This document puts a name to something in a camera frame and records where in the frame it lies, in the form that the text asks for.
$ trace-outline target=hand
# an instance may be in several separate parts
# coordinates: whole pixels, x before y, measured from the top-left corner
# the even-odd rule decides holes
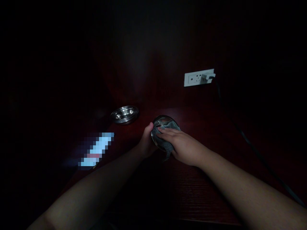
[[[143,136],[136,146],[139,152],[142,154],[143,158],[150,157],[154,151],[158,149],[158,147],[154,144],[150,132],[154,128],[154,124],[151,122],[149,125],[144,129]]]
[[[171,128],[162,129],[160,127],[158,130],[161,133],[157,134],[157,136],[173,145],[172,154],[177,160],[187,165],[201,166],[204,154],[210,151],[208,148],[182,131]]]

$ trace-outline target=black cable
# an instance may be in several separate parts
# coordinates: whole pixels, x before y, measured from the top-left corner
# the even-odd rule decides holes
[[[243,131],[239,128],[239,126],[231,119],[231,117],[229,116],[229,114],[227,113],[227,110],[224,106],[222,97],[221,97],[221,90],[220,90],[220,86],[217,82],[217,80],[215,79],[215,83],[217,86],[217,92],[218,92],[218,97],[220,99],[222,108],[224,109],[227,117],[229,118],[229,120],[234,124],[234,126],[236,127],[236,129],[239,131],[239,133],[242,135],[242,137],[245,139],[245,141],[249,144],[249,146],[252,148],[252,150],[256,153],[257,157],[259,158],[259,160],[263,163],[263,165],[267,168],[267,170],[273,175],[273,177],[275,177],[275,179],[285,188],[285,190],[287,190],[287,192],[295,199],[296,202],[298,202],[301,206],[303,206],[304,208],[306,208],[306,205],[304,204],[304,202],[298,197],[298,195],[296,195],[292,189],[271,169],[271,167],[268,165],[268,163],[266,162],[266,160],[264,159],[264,157],[259,153],[259,151],[256,149],[255,146],[253,146],[253,144],[249,141],[249,139],[245,136],[245,134],[243,133]]]

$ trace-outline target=stainless steel bowl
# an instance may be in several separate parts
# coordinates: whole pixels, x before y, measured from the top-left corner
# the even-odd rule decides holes
[[[119,125],[128,125],[138,117],[138,108],[135,106],[124,106],[111,113],[111,120]]]
[[[161,127],[161,126],[164,126],[164,125],[167,125],[168,123],[170,123],[171,121],[175,122],[176,125],[179,127],[179,125],[177,124],[177,122],[171,118],[170,116],[167,116],[167,115],[160,115],[160,116],[157,116],[154,121],[153,121],[153,127]],[[151,133],[151,138],[153,139],[153,142],[155,143],[155,145],[161,149],[162,151],[166,152],[166,150],[164,148],[162,148],[157,142],[156,140],[154,139],[153,137],[153,133]]]

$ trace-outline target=electrical outlet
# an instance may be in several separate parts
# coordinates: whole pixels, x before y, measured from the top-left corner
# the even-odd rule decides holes
[[[211,83],[212,79],[205,80],[201,77],[202,74],[209,73],[214,73],[214,69],[185,73],[184,87]]]
[[[189,84],[200,82],[201,81],[201,74],[195,74],[189,76]]]

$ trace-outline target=left hand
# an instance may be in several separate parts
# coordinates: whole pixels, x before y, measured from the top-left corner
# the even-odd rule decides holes
[[[136,146],[144,159],[150,157],[154,151],[158,149],[158,147],[154,144],[150,134],[153,128],[154,124],[152,122],[149,123],[149,125],[144,129],[140,142]]]

